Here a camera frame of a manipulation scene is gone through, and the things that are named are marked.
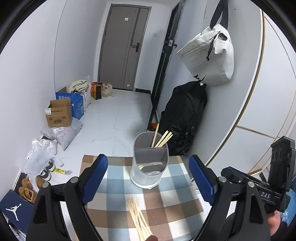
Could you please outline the person's right hand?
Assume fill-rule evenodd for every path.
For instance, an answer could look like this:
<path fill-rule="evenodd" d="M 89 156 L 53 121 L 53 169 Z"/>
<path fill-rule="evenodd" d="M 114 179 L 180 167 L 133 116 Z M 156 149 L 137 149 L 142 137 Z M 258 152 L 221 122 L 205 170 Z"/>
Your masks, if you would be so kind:
<path fill-rule="evenodd" d="M 281 216 L 279 211 L 267 214 L 267 222 L 270 231 L 270 236 L 273 236 L 280 228 Z"/>

